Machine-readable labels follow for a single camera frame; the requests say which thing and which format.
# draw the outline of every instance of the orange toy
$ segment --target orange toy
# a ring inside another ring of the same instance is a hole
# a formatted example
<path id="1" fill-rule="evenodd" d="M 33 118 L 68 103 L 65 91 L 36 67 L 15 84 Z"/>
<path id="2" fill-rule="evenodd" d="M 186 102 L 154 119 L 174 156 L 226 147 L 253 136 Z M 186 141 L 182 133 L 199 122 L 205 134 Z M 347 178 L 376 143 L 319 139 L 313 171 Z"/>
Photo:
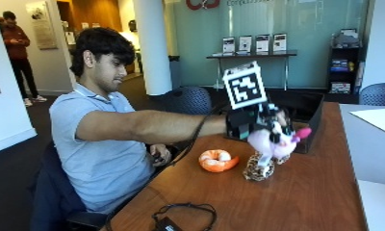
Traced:
<path id="1" fill-rule="evenodd" d="M 198 158 L 198 162 L 205 170 L 221 172 L 229 170 L 238 164 L 239 158 L 235 156 L 230 159 L 230 155 L 221 149 L 205 151 Z"/>

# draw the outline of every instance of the column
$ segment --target column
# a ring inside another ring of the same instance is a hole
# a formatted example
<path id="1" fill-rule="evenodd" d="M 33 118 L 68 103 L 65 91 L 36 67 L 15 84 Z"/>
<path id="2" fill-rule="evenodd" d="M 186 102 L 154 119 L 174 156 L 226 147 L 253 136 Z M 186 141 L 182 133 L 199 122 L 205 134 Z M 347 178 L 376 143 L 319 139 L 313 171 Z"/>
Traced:
<path id="1" fill-rule="evenodd" d="M 161 1 L 134 0 L 133 10 L 140 40 L 146 94 L 172 90 Z"/>

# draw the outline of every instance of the floor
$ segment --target floor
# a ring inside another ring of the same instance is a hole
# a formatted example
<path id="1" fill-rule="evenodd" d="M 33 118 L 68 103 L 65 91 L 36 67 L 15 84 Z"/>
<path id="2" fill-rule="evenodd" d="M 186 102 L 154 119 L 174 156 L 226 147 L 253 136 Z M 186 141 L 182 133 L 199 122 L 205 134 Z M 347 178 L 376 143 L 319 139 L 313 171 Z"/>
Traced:
<path id="1" fill-rule="evenodd" d="M 207 89 L 207 91 L 213 105 L 227 100 L 225 90 Z M 126 77 L 120 92 L 124 93 L 136 110 L 161 108 L 158 101 L 153 100 L 145 93 L 142 75 Z M 48 109 L 54 101 L 54 96 L 48 96 L 48 98 L 48 102 L 37 103 L 27 108 L 37 136 L 0 151 L 0 231 L 28 230 L 32 207 L 27 186 L 31 184 L 33 174 L 39 169 L 44 147 L 52 140 Z M 358 103 L 354 95 L 324 94 L 324 100 Z"/>

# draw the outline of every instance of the red sign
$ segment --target red sign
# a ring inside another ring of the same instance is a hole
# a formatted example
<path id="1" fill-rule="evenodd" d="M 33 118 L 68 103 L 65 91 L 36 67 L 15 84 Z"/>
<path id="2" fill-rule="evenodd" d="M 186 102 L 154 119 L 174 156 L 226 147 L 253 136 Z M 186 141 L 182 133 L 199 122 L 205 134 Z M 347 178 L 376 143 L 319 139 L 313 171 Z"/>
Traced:
<path id="1" fill-rule="evenodd" d="M 186 0 L 187 6 L 189 8 L 195 11 L 199 9 L 210 9 L 210 8 L 215 8 L 219 6 L 219 0 L 213 0 L 213 3 L 207 3 L 210 2 L 209 0 L 201 0 L 201 2 L 195 5 L 193 5 L 191 0 Z"/>

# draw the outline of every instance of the glass wall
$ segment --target glass wall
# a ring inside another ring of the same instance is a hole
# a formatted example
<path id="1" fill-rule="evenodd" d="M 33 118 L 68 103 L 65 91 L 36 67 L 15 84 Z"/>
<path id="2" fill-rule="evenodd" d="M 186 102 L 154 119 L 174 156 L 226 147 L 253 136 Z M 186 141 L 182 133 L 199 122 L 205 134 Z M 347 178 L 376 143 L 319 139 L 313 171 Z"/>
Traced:
<path id="1" fill-rule="evenodd" d="M 190 10 L 186 1 L 165 1 L 170 9 L 180 55 L 184 86 L 211 86 L 217 79 L 217 60 L 205 59 L 222 51 L 222 38 L 287 34 L 287 49 L 297 50 L 289 63 L 289 88 L 326 87 L 331 35 L 355 28 L 363 34 L 367 0 L 222 0 L 211 9 Z M 222 68 L 250 62 L 222 61 Z M 281 88 L 283 60 L 257 59 L 266 87 Z"/>

